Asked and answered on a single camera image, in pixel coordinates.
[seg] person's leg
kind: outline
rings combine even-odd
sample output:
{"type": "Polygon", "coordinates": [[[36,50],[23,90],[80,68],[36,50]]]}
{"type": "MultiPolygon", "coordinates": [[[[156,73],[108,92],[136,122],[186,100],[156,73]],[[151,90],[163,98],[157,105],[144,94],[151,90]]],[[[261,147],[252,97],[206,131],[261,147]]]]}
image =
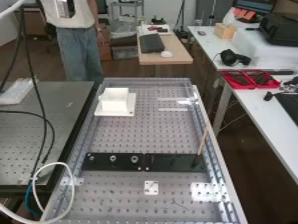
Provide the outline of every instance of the person's leg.
{"type": "Polygon", "coordinates": [[[81,36],[84,36],[84,29],[57,28],[60,53],[69,81],[88,80],[85,68],[87,49],[81,42],[81,36]]]}
{"type": "Polygon", "coordinates": [[[99,85],[103,82],[104,74],[100,62],[99,42],[93,27],[85,30],[87,35],[87,77],[99,85]]]}

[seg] black case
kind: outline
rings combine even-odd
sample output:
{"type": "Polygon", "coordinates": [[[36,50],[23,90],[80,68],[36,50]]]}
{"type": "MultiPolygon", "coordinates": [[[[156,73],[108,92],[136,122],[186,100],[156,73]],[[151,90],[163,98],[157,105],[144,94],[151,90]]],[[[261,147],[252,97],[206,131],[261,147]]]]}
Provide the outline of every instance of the black case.
{"type": "Polygon", "coordinates": [[[260,30],[269,43],[298,47],[298,14],[269,14],[260,30]]]}

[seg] red tray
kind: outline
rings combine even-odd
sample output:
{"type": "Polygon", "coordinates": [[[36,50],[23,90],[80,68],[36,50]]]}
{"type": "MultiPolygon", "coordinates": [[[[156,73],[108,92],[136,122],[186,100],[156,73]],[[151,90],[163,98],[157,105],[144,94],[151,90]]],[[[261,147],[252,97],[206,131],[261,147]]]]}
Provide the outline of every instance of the red tray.
{"type": "Polygon", "coordinates": [[[252,79],[257,88],[276,89],[280,87],[280,82],[268,72],[262,70],[246,70],[244,73],[252,79]]]}
{"type": "Polygon", "coordinates": [[[237,70],[222,71],[221,75],[233,89],[254,89],[256,83],[249,76],[237,70]]]}

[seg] monitor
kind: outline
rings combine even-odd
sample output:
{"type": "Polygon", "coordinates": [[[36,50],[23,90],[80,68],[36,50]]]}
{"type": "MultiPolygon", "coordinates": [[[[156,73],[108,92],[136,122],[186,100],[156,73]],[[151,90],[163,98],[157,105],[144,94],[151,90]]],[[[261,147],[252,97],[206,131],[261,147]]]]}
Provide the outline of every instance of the monitor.
{"type": "Polygon", "coordinates": [[[97,0],[99,14],[108,14],[107,0],[97,0]]]}
{"type": "Polygon", "coordinates": [[[276,4],[277,0],[234,0],[233,6],[265,15],[274,10],[276,4]]]}

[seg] desk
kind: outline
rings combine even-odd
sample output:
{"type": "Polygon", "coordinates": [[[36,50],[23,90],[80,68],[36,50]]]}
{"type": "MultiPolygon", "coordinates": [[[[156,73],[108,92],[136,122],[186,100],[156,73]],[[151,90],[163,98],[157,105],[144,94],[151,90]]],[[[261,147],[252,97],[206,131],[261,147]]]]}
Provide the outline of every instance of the desk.
{"type": "MultiPolygon", "coordinates": [[[[84,108],[91,94],[93,82],[40,82],[39,90],[44,102],[47,119],[51,121],[56,141],[48,163],[65,160],[76,137],[76,128],[84,118],[84,108]]],[[[22,110],[40,114],[40,106],[35,90],[31,90],[19,105],[0,106],[0,110],[22,110]]],[[[52,133],[48,127],[45,149],[49,147],[52,133]]],[[[34,168],[43,138],[43,120],[23,114],[0,114],[0,194],[24,193],[34,168]]],[[[57,173],[49,170],[37,188],[49,190],[51,182],[57,173]]]]}
{"type": "Polygon", "coordinates": [[[143,54],[140,41],[137,36],[137,46],[139,46],[139,61],[140,65],[186,65],[193,63],[193,58],[189,55],[188,50],[185,49],[181,41],[179,40],[175,34],[161,36],[163,43],[165,45],[165,51],[173,53],[173,57],[164,58],[161,53],[143,54]]]}
{"type": "MultiPolygon", "coordinates": [[[[246,224],[229,171],[213,131],[209,131],[202,158],[204,172],[84,171],[88,152],[193,154],[208,121],[197,88],[189,79],[108,78],[107,87],[128,87],[137,94],[133,117],[95,117],[97,97],[73,146],[69,167],[84,183],[76,187],[73,208],[61,223],[175,223],[212,222],[246,224]],[[159,181],[159,195],[144,194],[147,180],[159,181]],[[190,185],[200,182],[202,195],[218,198],[193,200],[190,185]]],[[[68,186],[57,184],[43,219],[56,216],[68,206],[68,186]]]]}
{"type": "MultiPolygon", "coordinates": [[[[218,53],[221,53],[224,50],[226,49],[232,49],[234,51],[234,53],[237,54],[242,54],[242,52],[233,46],[233,43],[232,43],[232,40],[225,40],[225,39],[221,39],[218,38],[216,35],[214,35],[214,27],[196,27],[196,26],[189,26],[189,35],[192,34],[196,41],[198,42],[217,72],[216,74],[208,74],[208,89],[214,89],[217,88],[217,85],[214,85],[216,81],[218,80],[220,78],[220,72],[224,71],[224,70],[244,70],[244,69],[261,69],[261,70],[285,70],[285,66],[281,66],[281,65],[276,65],[273,66],[272,64],[269,64],[268,66],[266,65],[262,65],[262,66],[258,66],[254,64],[254,62],[252,61],[250,65],[249,66],[245,66],[242,64],[238,64],[237,66],[226,66],[222,61],[221,61],[221,57],[220,55],[216,57],[216,55],[218,53]],[[198,29],[201,31],[205,31],[206,32],[206,36],[200,36],[197,31],[198,29]]],[[[210,98],[209,98],[209,101],[205,102],[206,103],[206,108],[208,108],[208,114],[210,114],[210,111],[212,111],[212,106],[213,106],[213,103],[214,103],[214,98],[216,98],[216,91],[213,91],[212,95],[210,95],[210,98]]]]}
{"type": "MultiPolygon", "coordinates": [[[[285,81],[293,79],[293,76],[276,76],[274,78],[285,81]]],[[[217,135],[229,103],[226,97],[229,98],[233,93],[293,179],[298,183],[298,127],[277,98],[273,97],[269,102],[264,100],[268,91],[273,93],[281,92],[278,89],[236,90],[225,83],[213,130],[217,135]]]]}

